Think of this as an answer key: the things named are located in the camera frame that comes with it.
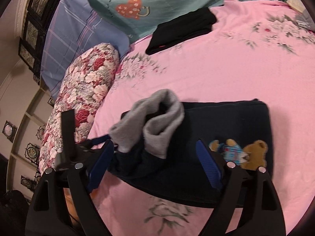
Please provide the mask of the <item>dark navy pants grey cuffs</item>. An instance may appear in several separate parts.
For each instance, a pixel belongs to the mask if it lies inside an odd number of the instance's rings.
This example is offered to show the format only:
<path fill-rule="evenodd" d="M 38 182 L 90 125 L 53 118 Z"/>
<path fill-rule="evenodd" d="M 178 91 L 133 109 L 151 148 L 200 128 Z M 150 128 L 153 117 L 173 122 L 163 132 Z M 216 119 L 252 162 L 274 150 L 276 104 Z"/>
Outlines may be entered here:
<path fill-rule="evenodd" d="M 199 161 L 195 145 L 210 149 L 235 143 L 237 164 L 251 168 L 251 155 L 273 172 L 268 106 L 259 101 L 181 102 L 169 89 L 137 101 L 109 129 L 117 150 L 109 171 L 130 186 L 178 204 L 212 208 L 219 196 Z"/>

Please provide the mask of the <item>cream carved headboard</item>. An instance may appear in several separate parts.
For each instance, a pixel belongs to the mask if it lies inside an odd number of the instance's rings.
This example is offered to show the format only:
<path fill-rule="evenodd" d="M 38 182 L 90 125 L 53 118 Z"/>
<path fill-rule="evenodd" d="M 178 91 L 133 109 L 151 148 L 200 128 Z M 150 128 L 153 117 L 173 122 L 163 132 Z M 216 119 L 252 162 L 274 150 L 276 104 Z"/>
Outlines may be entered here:
<path fill-rule="evenodd" d="M 5 0 L 1 10 L 1 157 L 7 190 L 31 200 L 36 160 L 66 61 L 52 32 L 60 0 Z"/>

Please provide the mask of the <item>red white floral quilt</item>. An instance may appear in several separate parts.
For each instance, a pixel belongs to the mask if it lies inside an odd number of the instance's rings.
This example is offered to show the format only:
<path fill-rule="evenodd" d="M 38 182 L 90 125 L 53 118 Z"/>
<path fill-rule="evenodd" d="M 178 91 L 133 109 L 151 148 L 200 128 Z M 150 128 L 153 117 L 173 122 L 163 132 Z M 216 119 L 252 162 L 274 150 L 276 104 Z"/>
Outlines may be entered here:
<path fill-rule="evenodd" d="M 88 138 L 95 114 L 113 85 L 119 53 L 109 43 L 90 48 L 67 68 L 52 113 L 46 124 L 40 149 L 39 171 L 55 166 L 62 151 L 61 114 L 75 111 L 75 142 Z"/>

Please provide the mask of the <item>blue plaid pillow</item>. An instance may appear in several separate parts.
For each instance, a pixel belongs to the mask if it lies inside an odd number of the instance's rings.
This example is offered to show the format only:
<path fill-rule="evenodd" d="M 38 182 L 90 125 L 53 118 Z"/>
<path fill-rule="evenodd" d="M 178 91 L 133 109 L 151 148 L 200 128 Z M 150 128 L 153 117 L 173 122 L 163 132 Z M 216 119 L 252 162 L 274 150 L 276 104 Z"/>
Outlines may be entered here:
<path fill-rule="evenodd" d="M 100 43 L 111 44 L 120 59 L 129 52 L 127 35 L 102 19 L 88 0 L 60 0 L 46 34 L 41 61 L 41 77 L 53 99 L 71 63 Z"/>

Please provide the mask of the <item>folded black garment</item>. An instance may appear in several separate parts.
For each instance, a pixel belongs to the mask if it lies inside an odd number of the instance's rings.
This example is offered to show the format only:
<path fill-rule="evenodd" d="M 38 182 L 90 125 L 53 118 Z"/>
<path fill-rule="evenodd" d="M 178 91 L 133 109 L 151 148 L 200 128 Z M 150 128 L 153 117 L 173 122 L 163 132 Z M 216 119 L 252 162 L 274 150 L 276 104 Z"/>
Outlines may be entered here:
<path fill-rule="evenodd" d="M 153 32 L 145 53 L 152 55 L 192 38 L 206 35 L 212 31 L 212 26 L 216 22 L 216 16 L 209 8 L 203 7 L 161 23 Z"/>

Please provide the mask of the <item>pink floral bed blanket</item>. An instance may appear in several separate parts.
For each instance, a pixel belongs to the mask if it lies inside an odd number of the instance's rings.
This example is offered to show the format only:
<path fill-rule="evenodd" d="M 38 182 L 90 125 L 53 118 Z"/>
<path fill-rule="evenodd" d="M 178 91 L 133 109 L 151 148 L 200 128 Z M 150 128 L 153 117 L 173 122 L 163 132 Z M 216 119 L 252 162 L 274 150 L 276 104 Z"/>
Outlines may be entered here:
<path fill-rule="evenodd" d="M 181 101 L 266 103 L 272 131 L 268 168 L 286 232 L 314 197 L 314 33 L 280 1 L 225 0 L 212 7 L 212 32 L 140 60 L 151 36 L 121 62 L 89 138 L 108 133 L 123 112 L 160 89 Z M 92 198 L 112 235 L 197 235 L 212 209 L 180 205 L 129 186 L 106 172 Z"/>

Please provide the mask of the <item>grey white clothes pile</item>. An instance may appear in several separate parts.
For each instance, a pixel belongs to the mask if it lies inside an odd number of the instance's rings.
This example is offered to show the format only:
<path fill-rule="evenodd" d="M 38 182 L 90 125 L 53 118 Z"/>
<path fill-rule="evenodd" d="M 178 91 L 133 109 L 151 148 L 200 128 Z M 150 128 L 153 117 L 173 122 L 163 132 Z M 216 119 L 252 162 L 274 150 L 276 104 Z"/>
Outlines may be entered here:
<path fill-rule="evenodd" d="M 287 4 L 295 10 L 298 15 L 295 17 L 297 25 L 314 32 L 315 25 L 306 7 L 301 0 L 287 0 Z"/>

